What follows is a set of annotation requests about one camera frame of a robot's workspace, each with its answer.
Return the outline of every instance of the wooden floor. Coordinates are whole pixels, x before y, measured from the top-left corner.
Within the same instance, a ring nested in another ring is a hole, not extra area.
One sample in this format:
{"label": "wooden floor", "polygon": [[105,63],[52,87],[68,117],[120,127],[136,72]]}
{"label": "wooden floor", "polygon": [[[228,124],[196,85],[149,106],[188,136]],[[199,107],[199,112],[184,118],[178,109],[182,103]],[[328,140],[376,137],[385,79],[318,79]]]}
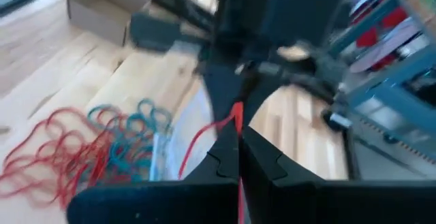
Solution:
{"label": "wooden floor", "polygon": [[[71,26],[65,0],[37,0],[0,19],[0,157],[63,106],[86,112],[112,103],[133,112],[139,99],[148,97],[177,121],[202,88],[191,75],[196,48],[179,44],[160,55],[117,47]],[[321,123],[323,107],[304,91],[282,88],[262,105],[251,126],[312,172],[344,179],[342,141]],[[10,206],[21,211],[9,212]],[[8,216],[6,223],[63,220],[59,208],[33,210],[23,197],[0,199],[0,216]]]}

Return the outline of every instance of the blue machine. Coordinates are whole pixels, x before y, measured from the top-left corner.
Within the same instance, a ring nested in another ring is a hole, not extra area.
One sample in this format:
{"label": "blue machine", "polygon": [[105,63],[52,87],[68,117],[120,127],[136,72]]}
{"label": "blue machine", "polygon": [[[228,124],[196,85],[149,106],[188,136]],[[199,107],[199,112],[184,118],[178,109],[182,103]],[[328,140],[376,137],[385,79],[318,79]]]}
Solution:
{"label": "blue machine", "polygon": [[348,127],[353,142],[372,148],[401,168],[389,170],[367,157],[363,160],[374,162],[361,163],[360,171],[366,172],[363,178],[436,178],[436,25],[432,24],[436,7],[430,1],[385,0],[329,48],[328,56],[337,59],[400,5],[429,39],[430,44],[389,68],[370,75],[344,72],[330,119]]}

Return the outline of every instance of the cardboard box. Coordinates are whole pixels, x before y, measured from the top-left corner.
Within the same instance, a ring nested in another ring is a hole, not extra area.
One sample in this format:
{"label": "cardboard box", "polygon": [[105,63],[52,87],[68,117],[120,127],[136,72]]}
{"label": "cardboard box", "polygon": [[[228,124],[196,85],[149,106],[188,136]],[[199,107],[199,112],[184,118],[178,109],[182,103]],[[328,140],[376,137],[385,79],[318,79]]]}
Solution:
{"label": "cardboard box", "polygon": [[131,14],[149,0],[67,0],[71,23],[123,46]]}

